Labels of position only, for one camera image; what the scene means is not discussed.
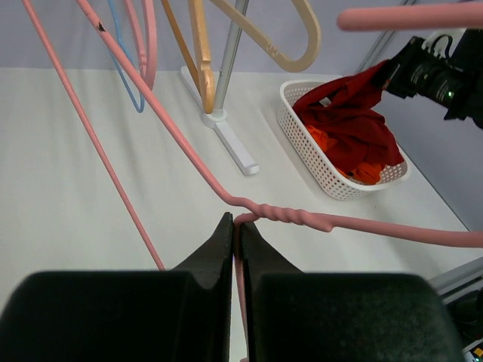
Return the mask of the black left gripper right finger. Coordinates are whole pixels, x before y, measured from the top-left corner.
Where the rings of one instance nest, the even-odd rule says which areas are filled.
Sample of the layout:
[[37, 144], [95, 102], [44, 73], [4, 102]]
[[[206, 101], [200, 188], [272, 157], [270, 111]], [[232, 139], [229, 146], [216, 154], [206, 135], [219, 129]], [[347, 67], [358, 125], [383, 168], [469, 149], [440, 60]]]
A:
[[438, 294], [417, 275], [308, 273], [239, 229], [250, 361], [461, 361]]

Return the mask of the thin pink wire hanger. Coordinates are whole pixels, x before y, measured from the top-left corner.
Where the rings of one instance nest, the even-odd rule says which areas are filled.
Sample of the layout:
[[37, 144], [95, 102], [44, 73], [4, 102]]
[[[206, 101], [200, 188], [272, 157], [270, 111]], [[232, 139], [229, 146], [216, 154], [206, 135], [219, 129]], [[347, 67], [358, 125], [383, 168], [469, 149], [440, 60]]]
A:
[[[191, 253], [229, 210], [199, 175], [156, 114], [137, 113], [105, 44], [74, 1], [35, 1], [69, 80], [151, 242], [168, 268]], [[27, 275], [51, 269], [153, 269], [154, 262], [78, 118], [20, 1], [3, 3], [3, 42], [20, 59], [2, 73], [1, 298]], [[260, 165], [245, 176], [177, 73], [183, 65], [157, 14], [155, 94], [203, 162], [235, 196], [257, 203], [460, 231], [463, 224], [418, 170], [393, 189], [355, 201], [327, 196], [276, 120], [278, 91], [291, 73], [260, 71], [267, 58], [248, 46], [248, 72], [232, 76], [229, 124]], [[432, 279], [481, 257], [345, 229], [319, 232], [267, 219], [262, 236], [310, 272], [410, 272]]]

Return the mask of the orange t shirt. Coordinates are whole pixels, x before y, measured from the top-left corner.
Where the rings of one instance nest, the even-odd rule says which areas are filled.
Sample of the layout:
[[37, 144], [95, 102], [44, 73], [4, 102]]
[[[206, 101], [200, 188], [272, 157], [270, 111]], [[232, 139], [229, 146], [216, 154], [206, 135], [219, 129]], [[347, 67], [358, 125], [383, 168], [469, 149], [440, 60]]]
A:
[[[336, 139], [329, 137], [326, 132], [313, 127], [312, 125], [306, 125], [306, 129], [323, 152], [326, 152], [337, 144]], [[380, 174], [384, 167], [385, 165], [382, 164], [369, 164], [362, 162], [358, 164], [356, 169], [348, 173], [345, 173], [340, 169], [337, 170], [347, 179], [352, 178], [367, 185], [375, 185], [381, 180]]]

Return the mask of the dark red t shirt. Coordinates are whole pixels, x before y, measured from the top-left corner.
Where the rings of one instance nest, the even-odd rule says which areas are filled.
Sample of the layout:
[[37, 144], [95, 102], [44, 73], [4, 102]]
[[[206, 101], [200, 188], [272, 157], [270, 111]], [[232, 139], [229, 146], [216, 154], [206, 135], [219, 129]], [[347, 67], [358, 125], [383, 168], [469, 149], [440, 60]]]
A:
[[292, 106], [305, 127], [312, 125], [337, 140], [324, 154], [336, 169], [345, 173], [362, 162], [385, 167], [403, 162], [385, 117], [374, 111], [383, 92], [371, 84], [379, 64], [321, 84]]

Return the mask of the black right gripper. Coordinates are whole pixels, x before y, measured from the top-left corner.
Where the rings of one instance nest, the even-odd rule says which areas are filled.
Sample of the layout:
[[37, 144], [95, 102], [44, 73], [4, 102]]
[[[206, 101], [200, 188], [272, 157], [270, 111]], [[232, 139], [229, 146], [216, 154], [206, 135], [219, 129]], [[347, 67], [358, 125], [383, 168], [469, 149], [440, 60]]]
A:
[[423, 42], [414, 36], [391, 60], [381, 62], [371, 84], [402, 99], [419, 95], [446, 109], [461, 109], [463, 71], [424, 49]]

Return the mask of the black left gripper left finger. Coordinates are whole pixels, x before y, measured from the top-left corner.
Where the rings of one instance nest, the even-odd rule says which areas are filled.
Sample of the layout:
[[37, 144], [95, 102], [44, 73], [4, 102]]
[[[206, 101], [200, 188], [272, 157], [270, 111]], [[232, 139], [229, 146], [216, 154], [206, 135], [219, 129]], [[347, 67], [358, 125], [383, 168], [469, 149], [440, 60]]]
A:
[[168, 271], [42, 271], [1, 316], [3, 361], [227, 361], [233, 218]]

